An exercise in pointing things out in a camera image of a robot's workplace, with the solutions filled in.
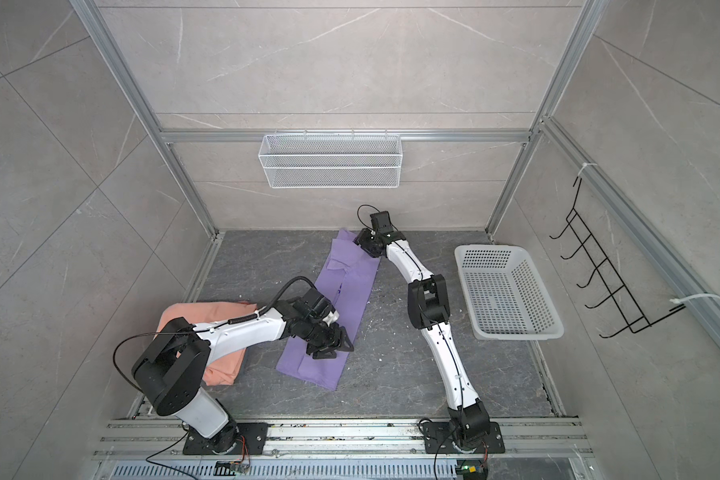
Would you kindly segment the purple t-shirt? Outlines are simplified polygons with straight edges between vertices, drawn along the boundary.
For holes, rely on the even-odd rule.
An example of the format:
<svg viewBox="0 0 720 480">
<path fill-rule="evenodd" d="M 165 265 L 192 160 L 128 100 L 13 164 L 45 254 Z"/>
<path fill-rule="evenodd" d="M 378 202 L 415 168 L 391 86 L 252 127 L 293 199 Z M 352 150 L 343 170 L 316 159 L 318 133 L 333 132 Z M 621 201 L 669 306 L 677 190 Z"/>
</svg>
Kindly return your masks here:
<svg viewBox="0 0 720 480">
<path fill-rule="evenodd" d="M 339 313 L 338 323 L 354 341 L 368 304 L 380 260 L 354 243 L 356 234 L 341 229 L 315 281 Z M 306 343 L 290 338 L 276 370 L 290 377 L 313 383 L 327 390 L 337 389 L 349 354 L 339 352 L 334 359 L 315 360 L 306 354 Z"/>
</svg>

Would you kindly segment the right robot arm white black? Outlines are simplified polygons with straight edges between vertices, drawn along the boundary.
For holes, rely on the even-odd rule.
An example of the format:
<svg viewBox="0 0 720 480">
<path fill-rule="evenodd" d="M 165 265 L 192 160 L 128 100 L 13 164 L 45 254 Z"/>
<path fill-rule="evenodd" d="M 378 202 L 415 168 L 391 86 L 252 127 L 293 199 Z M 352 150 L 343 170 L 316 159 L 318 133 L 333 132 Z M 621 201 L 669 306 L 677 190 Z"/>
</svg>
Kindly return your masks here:
<svg viewBox="0 0 720 480">
<path fill-rule="evenodd" d="M 475 448 L 491 430 L 491 418 L 470 381 L 453 339 L 448 289 L 443 275 L 430 271 L 399 231 L 364 228 L 354 243 L 373 258 L 384 257 L 407 283 L 407 311 L 433 354 L 446 391 L 451 437 L 458 448 Z"/>
</svg>

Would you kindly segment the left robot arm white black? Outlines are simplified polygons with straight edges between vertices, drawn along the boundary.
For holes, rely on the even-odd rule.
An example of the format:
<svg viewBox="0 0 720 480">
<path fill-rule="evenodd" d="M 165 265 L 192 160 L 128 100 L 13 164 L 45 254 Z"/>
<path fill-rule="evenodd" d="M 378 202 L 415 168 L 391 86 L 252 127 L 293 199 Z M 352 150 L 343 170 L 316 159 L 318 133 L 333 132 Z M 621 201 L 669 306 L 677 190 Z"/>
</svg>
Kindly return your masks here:
<svg viewBox="0 0 720 480">
<path fill-rule="evenodd" d="M 131 375 L 160 416 L 175 416 L 191 431 L 217 444 L 232 442 L 237 427 L 231 415 L 203 386 L 212 362 L 249 346 L 288 337 L 306 343 L 315 360 L 334 359 L 354 346 L 339 312 L 311 288 L 293 299 L 275 299 L 261 313 L 216 323 L 191 324 L 175 318 L 135 361 Z"/>
</svg>

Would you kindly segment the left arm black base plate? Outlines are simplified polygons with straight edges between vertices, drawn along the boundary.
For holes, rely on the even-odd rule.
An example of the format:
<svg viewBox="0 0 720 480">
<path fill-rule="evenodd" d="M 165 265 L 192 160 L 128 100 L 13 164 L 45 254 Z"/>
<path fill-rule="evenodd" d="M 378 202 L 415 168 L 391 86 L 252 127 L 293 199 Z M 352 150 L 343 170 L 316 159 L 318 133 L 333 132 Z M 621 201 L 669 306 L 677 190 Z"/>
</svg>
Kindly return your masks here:
<svg viewBox="0 0 720 480">
<path fill-rule="evenodd" d="M 243 453 L 260 455 L 269 430 L 264 422 L 231 422 L 211 438 L 205 438 L 193 427 L 188 428 L 188 437 L 183 446 L 184 455 L 239 455 Z"/>
</svg>

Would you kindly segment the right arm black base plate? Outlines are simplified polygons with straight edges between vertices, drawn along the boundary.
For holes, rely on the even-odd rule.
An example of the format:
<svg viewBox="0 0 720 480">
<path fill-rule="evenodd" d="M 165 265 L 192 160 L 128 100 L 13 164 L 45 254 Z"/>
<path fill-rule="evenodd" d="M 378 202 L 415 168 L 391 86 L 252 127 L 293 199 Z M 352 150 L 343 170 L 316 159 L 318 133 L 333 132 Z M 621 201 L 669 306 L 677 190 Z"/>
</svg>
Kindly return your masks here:
<svg viewBox="0 0 720 480">
<path fill-rule="evenodd" d="M 417 422 L 417 428 L 424 439 L 428 454 L 504 454 L 506 447 L 500 426 L 490 422 L 486 429 L 480 428 L 473 433 L 451 421 L 432 421 L 428 418 Z"/>
</svg>

